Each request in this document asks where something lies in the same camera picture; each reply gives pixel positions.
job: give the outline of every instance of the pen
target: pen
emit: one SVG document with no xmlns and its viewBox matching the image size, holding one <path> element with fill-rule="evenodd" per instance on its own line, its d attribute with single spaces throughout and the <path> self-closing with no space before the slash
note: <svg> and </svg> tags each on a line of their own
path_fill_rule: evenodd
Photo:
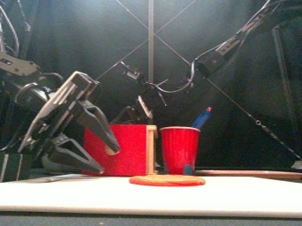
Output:
<svg viewBox="0 0 302 226">
<path fill-rule="evenodd" d="M 210 118 L 212 113 L 213 113 L 212 111 L 213 111 L 213 108 L 208 107 L 206 110 L 202 112 L 202 114 L 198 116 L 198 118 L 193 124 L 193 127 L 197 128 L 198 130 L 201 130 L 204 124 L 206 123 L 208 119 Z"/>
</svg>

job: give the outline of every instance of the wooden coaster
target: wooden coaster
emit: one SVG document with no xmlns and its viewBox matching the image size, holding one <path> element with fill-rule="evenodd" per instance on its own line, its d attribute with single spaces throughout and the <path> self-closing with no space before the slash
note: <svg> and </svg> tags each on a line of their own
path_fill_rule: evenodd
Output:
<svg viewBox="0 0 302 226">
<path fill-rule="evenodd" d="M 134 176 L 129 182 L 135 185 L 151 186 L 198 186 L 206 183 L 202 177 L 188 175 L 147 175 Z"/>
</svg>

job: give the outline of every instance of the black background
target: black background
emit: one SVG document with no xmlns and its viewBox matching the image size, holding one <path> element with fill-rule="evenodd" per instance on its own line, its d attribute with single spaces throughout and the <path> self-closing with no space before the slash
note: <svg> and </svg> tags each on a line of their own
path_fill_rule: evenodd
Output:
<svg viewBox="0 0 302 226">
<path fill-rule="evenodd" d="M 12 2 L 7 1 L 4 8 L 22 41 L 25 23 Z M 234 35 L 265 2 L 155 0 L 154 82 L 169 79 L 163 88 L 177 89 L 197 56 Z M 81 71 L 101 81 L 103 93 L 97 106 L 111 121 L 122 108 L 135 103 L 142 92 L 142 87 L 123 75 L 125 69 L 117 63 L 123 60 L 149 77 L 149 1 L 35 0 L 22 3 L 26 20 L 33 25 L 26 59 L 34 60 L 43 72 L 58 72 L 66 79 L 74 71 Z M 302 154 L 300 24 L 301 19 L 292 20 L 281 29 L 298 138 L 293 132 L 270 29 L 249 37 L 237 60 L 210 79 Z M 256 126 L 254 120 L 202 76 L 197 75 L 194 87 L 188 92 L 166 95 L 166 101 L 167 106 L 155 109 L 158 129 L 170 125 L 190 126 L 208 106 L 214 109 L 201 133 L 197 166 L 290 167 L 296 160 L 293 154 Z M 71 124 L 67 133 L 82 141 L 81 126 Z M 161 138 L 157 151 L 157 161 L 162 164 Z"/>
</svg>

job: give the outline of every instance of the red cup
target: red cup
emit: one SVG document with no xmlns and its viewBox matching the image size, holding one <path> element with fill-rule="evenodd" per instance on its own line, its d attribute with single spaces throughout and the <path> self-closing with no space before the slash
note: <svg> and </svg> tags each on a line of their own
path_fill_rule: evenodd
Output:
<svg viewBox="0 0 302 226">
<path fill-rule="evenodd" d="M 161 132 L 166 173 L 192 175 L 201 131 L 194 127 L 170 126 L 162 128 Z"/>
</svg>

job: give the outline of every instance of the white table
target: white table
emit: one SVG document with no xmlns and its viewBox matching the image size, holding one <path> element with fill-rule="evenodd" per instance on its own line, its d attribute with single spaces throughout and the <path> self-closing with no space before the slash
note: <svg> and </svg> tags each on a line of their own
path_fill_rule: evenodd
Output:
<svg viewBox="0 0 302 226">
<path fill-rule="evenodd" d="M 193 187 L 131 185 L 129 177 L 66 175 L 0 184 L 0 211 L 302 218 L 302 184 L 205 177 Z"/>
</svg>

